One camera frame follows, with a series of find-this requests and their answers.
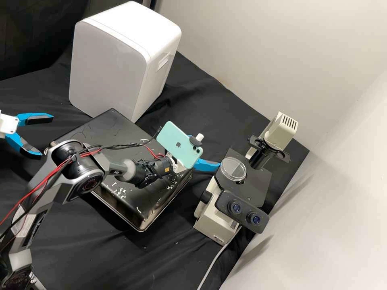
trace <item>black wire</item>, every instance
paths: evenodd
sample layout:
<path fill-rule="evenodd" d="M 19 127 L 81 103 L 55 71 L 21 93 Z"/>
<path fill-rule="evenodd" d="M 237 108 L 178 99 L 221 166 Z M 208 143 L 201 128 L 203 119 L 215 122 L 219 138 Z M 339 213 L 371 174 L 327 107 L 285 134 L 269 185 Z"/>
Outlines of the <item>black wire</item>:
<path fill-rule="evenodd" d="M 86 152 L 86 151 L 89 151 L 90 149 L 93 149 L 93 148 L 100 148 L 101 150 L 102 149 L 109 149 L 109 150 L 122 150 L 122 149 L 127 149 L 127 148 L 135 148 L 135 147 L 140 147 L 140 146 L 144 146 L 145 144 L 148 144 L 150 141 L 152 141 L 158 133 L 160 133 L 162 127 L 159 127 L 156 131 L 156 133 L 147 141 L 143 142 L 143 143 L 127 143 L 127 144 L 117 144 L 117 145 L 110 145 L 110 146 L 102 146 L 102 145 L 92 145 L 92 146 L 89 146 L 83 150 L 81 150 L 80 152 L 78 152 L 78 154 L 81 154 L 83 152 Z"/>
<path fill-rule="evenodd" d="M 42 196 L 47 190 L 49 190 L 53 185 L 54 183 L 58 180 L 59 176 L 62 174 L 62 171 L 63 169 L 69 165 L 71 162 L 71 159 L 69 159 L 65 164 L 63 164 L 63 166 L 58 170 L 57 173 L 55 173 L 49 180 L 48 182 L 45 184 L 44 188 L 42 189 L 42 191 L 39 193 L 39 196 Z M 1 239 L 9 232 L 9 230 L 11 228 L 13 228 L 13 226 L 15 224 L 17 224 L 23 217 L 25 217 L 32 209 L 32 207 L 35 205 L 32 204 L 21 216 L 19 216 L 0 236 L 0 241 Z"/>

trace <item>smartphone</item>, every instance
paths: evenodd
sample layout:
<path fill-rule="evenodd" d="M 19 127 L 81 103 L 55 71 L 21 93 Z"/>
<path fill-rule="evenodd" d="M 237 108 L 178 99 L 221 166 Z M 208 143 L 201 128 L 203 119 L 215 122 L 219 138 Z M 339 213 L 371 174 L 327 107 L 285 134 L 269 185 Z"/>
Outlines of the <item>smartphone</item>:
<path fill-rule="evenodd" d="M 160 133 L 156 137 L 157 142 L 161 144 L 169 153 L 184 165 L 186 168 L 192 168 L 196 161 L 203 154 L 201 147 L 194 146 L 189 141 L 189 136 L 171 121 L 165 123 Z"/>

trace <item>clear petri dish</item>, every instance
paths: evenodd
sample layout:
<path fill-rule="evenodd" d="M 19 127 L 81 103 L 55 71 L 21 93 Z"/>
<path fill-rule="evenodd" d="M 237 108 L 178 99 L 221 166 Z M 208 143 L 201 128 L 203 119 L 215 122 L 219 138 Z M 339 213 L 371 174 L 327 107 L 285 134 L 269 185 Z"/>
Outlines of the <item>clear petri dish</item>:
<path fill-rule="evenodd" d="M 221 172 L 231 181 L 241 181 L 246 177 L 245 165 L 234 157 L 227 157 L 222 160 Z"/>

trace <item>black tray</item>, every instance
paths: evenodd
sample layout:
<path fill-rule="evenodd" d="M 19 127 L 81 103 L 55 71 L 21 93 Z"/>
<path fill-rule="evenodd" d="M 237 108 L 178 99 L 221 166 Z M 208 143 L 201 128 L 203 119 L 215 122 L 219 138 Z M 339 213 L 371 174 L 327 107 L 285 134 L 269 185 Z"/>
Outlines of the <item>black tray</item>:
<path fill-rule="evenodd" d="M 150 135 L 115 109 L 110 109 L 56 141 L 76 139 L 90 145 L 113 145 L 141 142 L 142 139 L 150 138 Z M 164 153 L 164 148 L 156 140 L 149 142 L 148 146 L 155 153 Z M 120 162 L 123 158 L 152 158 L 143 147 L 104 150 L 103 153 L 112 162 Z M 189 182 L 191 172 L 192 170 L 186 170 L 179 174 L 172 173 L 143 189 L 137 189 L 132 184 L 108 176 L 92 194 L 133 228 L 142 232 Z"/>

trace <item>white box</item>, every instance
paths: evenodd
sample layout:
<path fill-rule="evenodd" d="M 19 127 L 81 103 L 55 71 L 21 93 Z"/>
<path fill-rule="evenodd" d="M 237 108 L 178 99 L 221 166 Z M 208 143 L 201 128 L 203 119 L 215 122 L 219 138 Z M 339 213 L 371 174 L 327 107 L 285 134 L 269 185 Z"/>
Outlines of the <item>white box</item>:
<path fill-rule="evenodd" d="M 137 121 L 161 94 L 180 37 L 176 24 L 136 2 L 78 22 L 70 102 L 91 117 L 115 108 Z"/>

